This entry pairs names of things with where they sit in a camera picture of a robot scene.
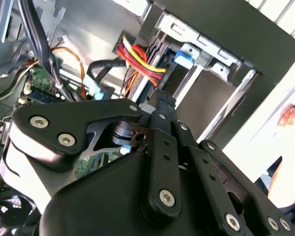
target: yellow wire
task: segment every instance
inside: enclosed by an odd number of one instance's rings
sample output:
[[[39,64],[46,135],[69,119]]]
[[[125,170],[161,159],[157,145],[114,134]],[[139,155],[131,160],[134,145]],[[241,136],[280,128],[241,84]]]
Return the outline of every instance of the yellow wire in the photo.
[[[132,49],[131,44],[129,43],[129,41],[127,40],[126,36],[123,36],[123,44],[126,47],[126,49],[129,51],[129,53],[142,65],[144,66],[146,69],[149,69],[151,71],[154,72],[166,72],[165,68],[155,68],[147,63],[145,63],[141,57]]]

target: cable connector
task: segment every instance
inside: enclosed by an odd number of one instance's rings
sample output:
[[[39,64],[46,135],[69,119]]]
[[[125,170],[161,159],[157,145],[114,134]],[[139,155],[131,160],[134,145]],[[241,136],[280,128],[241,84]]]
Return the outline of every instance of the cable connector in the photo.
[[[62,89],[63,88],[63,84],[55,84],[55,87],[57,88],[57,89]]]

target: metal screw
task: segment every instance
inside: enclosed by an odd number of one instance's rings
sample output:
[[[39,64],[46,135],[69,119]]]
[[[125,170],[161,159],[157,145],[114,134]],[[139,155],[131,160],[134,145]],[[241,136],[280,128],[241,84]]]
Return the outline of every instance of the metal screw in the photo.
[[[75,144],[75,138],[70,134],[60,134],[58,137],[58,141],[60,144],[70,147]]]
[[[133,111],[135,111],[135,112],[138,110],[138,109],[137,109],[135,106],[133,106],[133,105],[130,105],[129,107],[130,107],[131,110],[133,110]]]
[[[280,218],[280,222],[281,222],[281,224],[283,225],[283,227],[284,227],[286,230],[291,231],[291,227],[290,227],[290,225],[289,225],[285,220],[283,220],[282,218]]]
[[[269,224],[272,226],[272,228],[274,228],[276,231],[279,230],[279,226],[277,225],[275,220],[273,220],[271,217],[268,217],[267,220],[268,220]]]
[[[183,130],[187,130],[187,129],[188,129],[187,126],[186,126],[185,124],[180,124],[180,126],[181,126],[181,128],[182,128]]]
[[[213,144],[211,144],[211,143],[208,143],[207,146],[208,146],[210,149],[212,149],[212,150],[215,149],[215,146],[213,146]]]
[[[168,207],[173,207],[175,204],[175,197],[170,191],[166,189],[163,189],[159,192],[159,198],[161,199],[162,203]]]
[[[159,114],[159,117],[161,117],[162,119],[166,119],[166,116],[164,116],[163,114]]]
[[[238,222],[238,220],[231,214],[226,214],[225,215],[225,219],[227,224],[236,232],[238,232],[240,230],[240,224]]]
[[[46,120],[44,117],[32,117],[29,120],[30,124],[36,128],[43,129],[46,128],[49,125],[48,120]]]
[[[29,51],[29,56],[34,58],[35,57],[35,53],[33,51]]]

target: cooling fan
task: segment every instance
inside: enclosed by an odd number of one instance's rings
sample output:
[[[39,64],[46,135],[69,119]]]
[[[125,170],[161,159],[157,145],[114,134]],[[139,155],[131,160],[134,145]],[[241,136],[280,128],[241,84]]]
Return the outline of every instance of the cooling fan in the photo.
[[[29,199],[15,190],[0,192],[0,236],[32,235],[40,217],[33,207]]]

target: orange wire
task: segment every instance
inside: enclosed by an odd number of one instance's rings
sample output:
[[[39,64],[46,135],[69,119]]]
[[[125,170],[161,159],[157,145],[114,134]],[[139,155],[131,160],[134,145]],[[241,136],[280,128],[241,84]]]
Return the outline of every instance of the orange wire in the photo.
[[[153,80],[153,78],[151,78],[150,76],[148,76],[148,75],[147,75],[146,73],[144,73],[140,68],[136,67],[135,64],[133,64],[132,62],[130,62],[130,61],[125,57],[125,55],[124,55],[121,51],[117,50],[116,53],[117,53],[122,59],[124,59],[125,61],[129,62],[129,64],[130,64],[130,65],[131,65],[136,71],[138,71],[140,74],[147,76],[148,79],[152,82],[152,84],[153,84],[154,86],[157,86],[157,83]]]
[[[126,92],[124,93],[124,96],[126,96],[127,93],[129,93],[129,91],[130,91],[130,89],[131,89],[131,86],[132,86],[134,80],[135,80],[138,76],[139,76],[139,73],[136,73],[134,76],[132,76],[131,81],[130,81],[130,84],[129,84],[129,86],[128,86]]]
[[[56,51],[61,51],[61,50],[64,50],[64,51],[67,51],[69,52],[70,54],[72,54],[75,59],[78,61],[78,63],[80,64],[80,68],[81,68],[81,80],[82,80],[82,83],[81,83],[81,94],[82,94],[82,97],[83,98],[86,98],[86,93],[85,93],[85,88],[84,88],[84,84],[83,84],[83,80],[84,80],[84,76],[85,76],[85,72],[84,72],[84,67],[83,67],[83,64],[79,58],[79,56],[74,52],[72,51],[71,49],[69,48],[66,48],[66,47],[58,47],[58,48],[54,48],[53,49],[53,52],[56,52]]]

